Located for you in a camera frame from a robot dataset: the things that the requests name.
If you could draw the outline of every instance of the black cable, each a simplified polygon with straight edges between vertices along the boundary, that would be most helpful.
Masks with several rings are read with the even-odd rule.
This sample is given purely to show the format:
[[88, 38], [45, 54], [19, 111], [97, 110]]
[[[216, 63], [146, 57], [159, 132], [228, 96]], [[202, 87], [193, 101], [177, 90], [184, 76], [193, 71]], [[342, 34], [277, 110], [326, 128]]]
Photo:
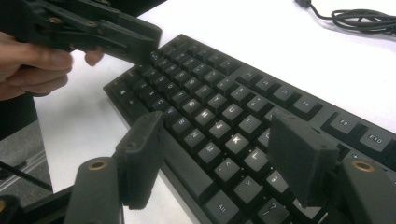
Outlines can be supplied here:
[[296, 0], [302, 7], [310, 7], [318, 18], [332, 21], [336, 26], [364, 34], [396, 34], [396, 17], [370, 9], [335, 10], [330, 17], [321, 16], [308, 0]]
[[37, 178], [34, 178], [31, 175], [28, 175], [28, 174], [20, 171], [19, 169], [16, 169], [16, 168], [14, 168], [14, 167], [6, 164], [6, 163], [3, 163], [2, 161], [0, 161], [0, 168], [3, 169], [3, 170], [9, 171], [9, 172], [11, 172], [14, 175], [17, 175], [17, 176], [19, 176], [19, 177], [31, 182], [32, 184], [35, 184], [35, 185], [39, 186], [42, 189], [46, 189], [46, 190], [52, 191], [52, 186], [51, 185], [49, 185], [49, 184], [47, 184], [47, 183], [45, 183], [45, 182], [43, 182], [43, 181], [41, 181], [41, 180], [39, 180]]

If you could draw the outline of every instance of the black plastic part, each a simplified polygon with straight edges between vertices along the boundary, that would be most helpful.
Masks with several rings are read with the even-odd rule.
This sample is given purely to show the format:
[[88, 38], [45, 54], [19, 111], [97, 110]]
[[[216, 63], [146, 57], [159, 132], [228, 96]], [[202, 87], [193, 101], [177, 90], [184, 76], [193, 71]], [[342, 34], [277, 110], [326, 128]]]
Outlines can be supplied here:
[[363, 160], [343, 160], [338, 180], [354, 223], [396, 223], [393, 183], [378, 165]]
[[294, 0], [296, 3], [300, 5], [300, 7], [309, 7], [311, 6], [311, 0]]
[[18, 198], [11, 195], [0, 196], [0, 223], [27, 224]]
[[130, 209], [146, 207], [163, 164], [162, 112], [141, 116], [116, 147], [122, 203]]
[[302, 207], [325, 204], [322, 182], [335, 167], [336, 146], [302, 120], [279, 111], [273, 113], [267, 157]]
[[65, 224], [123, 223], [117, 163], [103, 157], [82, 163], [67, 208]]
[[136, 64], [149, 63], [162, 34], [153, 24], [89, 0], [2, 0], [0, 17], [0, 31], [21, 42], [68, 51], [99, 46]]

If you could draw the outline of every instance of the finger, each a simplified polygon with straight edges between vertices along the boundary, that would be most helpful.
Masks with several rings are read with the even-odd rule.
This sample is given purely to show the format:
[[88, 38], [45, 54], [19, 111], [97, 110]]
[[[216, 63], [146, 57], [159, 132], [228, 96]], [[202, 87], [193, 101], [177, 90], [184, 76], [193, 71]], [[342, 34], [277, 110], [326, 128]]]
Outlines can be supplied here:
[[72, 66], [72, 56], [59, 49], [50, 49], [30, 43], [8, 45], [9, 61], [48, 70], [62, 70]]
[[48, 82], [53, 79], [66, 76], [71, 68], [65, 70], [43, 70], [40, 68], [22, 69], [9, 77], [7, 81], [13, 86], [30, 86]]
[[29, 91], [34, 93], [48, 93], [61, 88], [62, 86], [66, 85], [66, 83], [67, 76], [62, 76], [37, 85], [20, 86], [20, 88], [23, 91]]
[[14, 87], [6, 81], [0, 83], [0, 101], [9, 100], [22, 94], [24, 91], [21, 88]]
[[87, 51], [85, 54], [85, 62], [87, 62], [90, 66], [95, 66], [99, 63], [104, 56], [102, 49], [100, 47], [97, 48], [95, 51]]

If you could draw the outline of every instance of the cable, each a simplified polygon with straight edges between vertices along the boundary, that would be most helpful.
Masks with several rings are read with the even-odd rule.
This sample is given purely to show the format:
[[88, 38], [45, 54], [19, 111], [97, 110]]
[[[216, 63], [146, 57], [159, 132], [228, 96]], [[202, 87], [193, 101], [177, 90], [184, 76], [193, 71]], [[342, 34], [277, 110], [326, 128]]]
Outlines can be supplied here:
[[310, 7], [318, 18], [336, 26], [364, 34], [396, 34], [396, 17], [370, 9], [335, 10], [330, 17], [321, 16], [310, 0], [295, 0], [301, 7]]

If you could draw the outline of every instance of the keyboard key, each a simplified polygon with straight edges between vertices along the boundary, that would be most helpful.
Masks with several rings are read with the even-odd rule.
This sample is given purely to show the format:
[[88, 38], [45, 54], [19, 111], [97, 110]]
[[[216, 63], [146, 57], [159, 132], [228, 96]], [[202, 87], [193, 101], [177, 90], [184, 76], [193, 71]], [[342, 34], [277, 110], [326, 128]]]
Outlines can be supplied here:
[[262, 122], [249, 115], [247, 118], [242, 120], [242, 122], [237, 126], [237, 129], [242, 135], [251, 141], [262, 131]]
[[254, 151], [244, 159], [244, 162], [250, 175], [257, 179], [265, 176], [271, 168], [265, 153], [258, 148], [255, 148]]
[[213, 70], [204, 76], [204, 83], [209, 87], [216, 87], [220, 81], [224, 79], [224, 75], [221, 72]]
[[189, 100], [183, 107], [181, 108], [182, 113], [189, 119], [195, 118], [198, 111], [202, 108], [201, 104], [198, 103], [195, 99]]
[[270, 199], [257, 216], [263, 223], [271, 224], [286, 224], [291, 220], [290, 212], [275, 199]]
[[242, 170], [234, 161], [227, 158], [215, 169], [215, 174], [220, 184], [229, 189], [240, 178]]
[[237, 199], [247, 211], [260, 200], [262, 200], [262, 186], [254, 181], [250, 176], [247, 176], [242, 182], [233, 190]]
[[377, 161], [383, 161], [395, 148], [396, 142], [391, 133], [369, 128], [359, 141], [353, 141], [351, 145], [367, 156]]
[[362, 128], [355, 117], [345, 113], [334, 113], [322, 126], [324, 131], [345, 143], [349, 143]]
[[256, 118], [261, 118], [272, 107], [273, 105], [271, 105], [268, 100], [261, 96], [254, 97], [246, 105], [247, 111]]
[[208, 143], [201, 151], [198, 152], [198, 158], [206, 170], [212, 170], [221, 162], [221, 150], [212, 142]]
[[250, 148], [249, 141], [242, 136], [240, 133], [234, 135], [228, 142], [225, 144], [225, 148], [231, 153], [235, 159], [239, 160], [244, 157]]
[[241, 107], [232, 104], [228, 106], [220, 116], [226, 123], [233, 127], [242, 120], [242, 118], [245, 116], [245, 113]]
[[206, 144], [207, 138], [198, 129], [194, 129], [184, 138], [184, 142], [187, 150], [193, 155]]
[[221, 94], [216, 94], [208, 103], [209, 109], [215, 114], [223, 112], [225, 108], [229, 105], [227, 98]]
[[233, 130], [223, 120], [220, 120], [215, 123], [211, 129], [209, 129], [209, 134], [213, 142], [218, 145], [222, 145], [225, 141], [231, 138]]
[[293, 104], [298, 97], [300, 97], [300, 94], [297, 93], [292, 87], [281, 86], [279, 89], [274, 91], [270, 99], [276, 102], [278, 105], [287, 108], [289, 105]]
[[204, 209], [217, 224], [236, 223], [242, 216], [238, 207], [222, 190], [205, 204]]
[[246, 71], [244, 74], [242, 74], [240, 77], [236, 79], [239, 83], [246, 87], [252, 87], [254, 84], [256, 84], [262, 76], [258, 75], [256, 72], [250, 72]]
[[274, 91], [276, 91], [280, 87], [280, 84], [277, 83], [273, 78], [270, 77], [263, 77], [256, 85], [252, 88], [258, 94], [268, 97]]
[[235, 82], [233, 82], [227, 77], [224, 78], [221, 82], [219, 82], [218, 85], [216, 85], [216, 88], [219, 91], [219, 93], [225, 96], [230, 95], [230, 93], [233, 92], [237, 87], [238, 85], [236, 85]]
[[231, 101], [239, 106], [244, 106], [254, 97], [254, 94], [246, 87], [239, 87], [231, 93]]
[[197, 117], [195, 117], [195, 123], [203, 132], [209, 130], [209, 128], [211, 128], [216, 121], [217, 117], [208, 109], [203, 110], [197, 115]]
[[172, 132], [176, 136], [177, 139], [181, 139], [184, 137], [192, 129], [192, 125], [186, 118], [181, 118], [177, 122], [172, 125]]
[[224, 73], [225, 75], [230, 75], [233, 71], [239, 68], [239, 63], [234, 59], [226, 59], [216, 68], [220, 70], [220, 72]]
[[310, 120], [323, 107], [316, 100], [303, 96], [290, 108], [290, 112], [297, 115], [301, 119]]

